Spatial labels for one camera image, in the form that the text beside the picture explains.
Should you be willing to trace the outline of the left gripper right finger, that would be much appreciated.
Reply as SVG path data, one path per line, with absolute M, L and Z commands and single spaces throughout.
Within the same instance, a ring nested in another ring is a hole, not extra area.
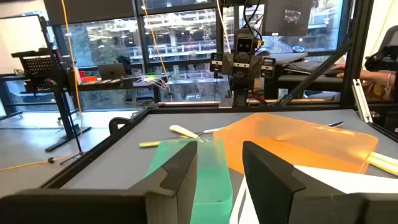
M 243 164 L 259 223 L 397 223 L 397 179 L 294 166 L 251 141 Z

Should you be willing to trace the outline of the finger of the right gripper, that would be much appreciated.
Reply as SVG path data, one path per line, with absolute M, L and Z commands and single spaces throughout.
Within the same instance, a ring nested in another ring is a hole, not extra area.
M 223 53 L 211 53 L 210 71 L 221 73 L 223 63 Z
M 261 65 L 261 77 L 273 78 L 275 73 L 276 59 L 263 57 Z

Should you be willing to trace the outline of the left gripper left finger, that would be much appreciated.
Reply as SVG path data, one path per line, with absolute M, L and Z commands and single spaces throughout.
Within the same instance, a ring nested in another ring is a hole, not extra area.
M 128 189 L 28 189 L 1 198 L 1 223 L 190 223 L 198 146 L 188 142 Z

